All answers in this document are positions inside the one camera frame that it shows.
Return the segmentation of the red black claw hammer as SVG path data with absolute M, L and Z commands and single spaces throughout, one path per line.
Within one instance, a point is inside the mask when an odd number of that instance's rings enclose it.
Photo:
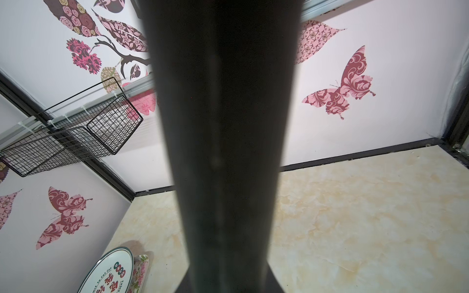
M 260 293 L 302 1 L 141 1 L 196 293 Z

